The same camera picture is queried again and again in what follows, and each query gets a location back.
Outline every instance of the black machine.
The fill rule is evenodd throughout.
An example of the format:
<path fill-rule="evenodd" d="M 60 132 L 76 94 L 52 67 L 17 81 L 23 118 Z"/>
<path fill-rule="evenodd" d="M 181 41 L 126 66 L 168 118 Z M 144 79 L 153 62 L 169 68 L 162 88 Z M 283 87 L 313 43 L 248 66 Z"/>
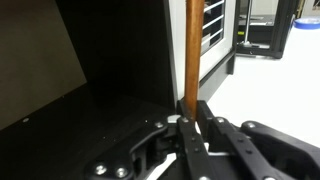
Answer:
<path fill-rule="evenodd" d="M 281 59 L 298 1 L 279 0 L 275 15 L 251 16 L 252 1 L 241 0 L 242 4 L 247 2 L 248 5 L 247 15 L 239 17 L 237 53 Z"/>
<path fill-rule="evenodd" d="M 87 180 L 145 179 L 176 153 L 161 180 L 318 180 L 320 149 L 254 121 L 236 127 L 198 101 L 196 132 L 184 102 L 175 122 L 154 119 L 85 168 Z M 204 142 L 209 143 L 208 152 Z"/>

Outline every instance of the wooden dowel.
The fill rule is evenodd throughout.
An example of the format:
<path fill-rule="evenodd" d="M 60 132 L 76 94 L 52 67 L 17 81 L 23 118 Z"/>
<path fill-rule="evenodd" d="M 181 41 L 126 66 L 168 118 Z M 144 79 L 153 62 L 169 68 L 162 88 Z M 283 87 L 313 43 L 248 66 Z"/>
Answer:
<path fill-rule="evenodd" d="M 185 102 L 195 120 L 199 89 L 204 0 L 187 0 Z"/>

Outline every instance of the black plastic part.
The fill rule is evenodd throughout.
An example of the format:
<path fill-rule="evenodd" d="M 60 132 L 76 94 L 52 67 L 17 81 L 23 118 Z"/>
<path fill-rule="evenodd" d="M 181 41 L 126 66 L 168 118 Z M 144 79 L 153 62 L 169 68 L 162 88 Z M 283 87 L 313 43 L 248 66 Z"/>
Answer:
<path fill-rule="evenodd" d="M 177 158 L 158 180 L 192 180 L 189 173 L 186 173 L 188 172 L 186 163 L 185 159 Z"/>
<path fill-rule="evenodd" d="M 207 177 L 217 179 L 215 169 L 211 167 L 209 155 L 200 134 L 196 132 L 195 124 L 191 120 L 178 120 L 178 142 L 180 151 L 178 158 L 185 159 L 187 172 L 191 179 Z"/>
<path fill-rule="evenodd" d="M 116 171 L 119 168 L 127 171 L 122 179 L 144 179 L 172 151 L 173 141 L 162 141 L 168 131 L 165 120 L 146 122 L 145 127 L 90 162 L 85 168 L 86 179 L 118 179 Z M 95 174 L 96 167 L 101 164 L 107 171 L 101 175 Z"/>
<path fill-rule="evenodd" d="M 245 179 L 293 179 L 272 167 L 247 136 L 227 119 L 214 117 L 206 103 L 199 101 L 198 108 L 197 120 L 209 142 L 209 152 L 228 152 L 235 156 L 235 164 L 242 164 Z"/>
<path fill-rule="evenodd" d="M 275 168 L 296 179 L 320 179 L 319 148 L 254 121 L 243 123 L 241 131 Z"/>

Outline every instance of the bolt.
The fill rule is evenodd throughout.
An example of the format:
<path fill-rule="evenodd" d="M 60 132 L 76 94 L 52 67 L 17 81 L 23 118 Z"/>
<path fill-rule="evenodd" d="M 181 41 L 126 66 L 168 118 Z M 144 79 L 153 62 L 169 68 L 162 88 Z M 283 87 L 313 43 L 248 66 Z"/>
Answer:
<path fill-rule="evenodd" d="M 157 128 L 162 128 L 163 127 L 163 124 L 161 122 L 156 122 L 154 124 Z"/>
<path fill-rule="evenodd" d="M 248 123 L 247 125 L 249 126 L 249 128 L 255 128 L 256 127 L 256 125 L 254 125 L 253 123 Z"/>
<path fill-rule="evenodd" d="M 224 119 L 223 118 L 218 118 L 219 123 L 224 123 Z"/>
<path fill-rule="evenodd" d="M 29 118 L 24 118 L 23 120 L 22 120 L 22 122 L 24 122 L 24 123 L 26 123 L 26 122 L 28 122 L 29 121 Z"/>
<path fill-rule="evenodd" d="M 200 148 L 194 148 L 194 152 L 200 152 Z"/>
<path fill-rule="evenodd" d="M 99 165 L 96 167 L 95 169 L 95 173 L 97 175 L 101 175 L 101 174 L 104 174 L 105 172 L 107 172 L 107 168 L 104 166 L 104 165 Z"/>
<path fill-rule="evenodd" d="M 263 180 L 276 180 L 276 179 L 273 177 L 265 177 Z"/>
<path fill-rule="evenodd" d="M 185 122 L 185 123 L 189 122 L 189 120 L 186 117 L 183 117 L 182 121 Z"/>
<path fill-rule="evenodd" d="M 206 177 L 206 176 L 202 176 L 199 178 L 199 180 L 210 180 L 210 178 Z"/>
<path fill-rule="evenodd" d="M 116 172 L 118 178 L 124 178 L 128 175 L 128 170 L 125 168 L 119 168 Z"/>

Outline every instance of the window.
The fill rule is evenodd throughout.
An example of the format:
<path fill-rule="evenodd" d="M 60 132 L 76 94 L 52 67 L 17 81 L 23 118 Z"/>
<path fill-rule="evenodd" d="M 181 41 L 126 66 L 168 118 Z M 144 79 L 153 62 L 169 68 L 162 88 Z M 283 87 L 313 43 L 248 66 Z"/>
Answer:
<path fill-rule="evenodd" d="M 201 54 L 223 38 L 225 0 L 205 0 Z"/>

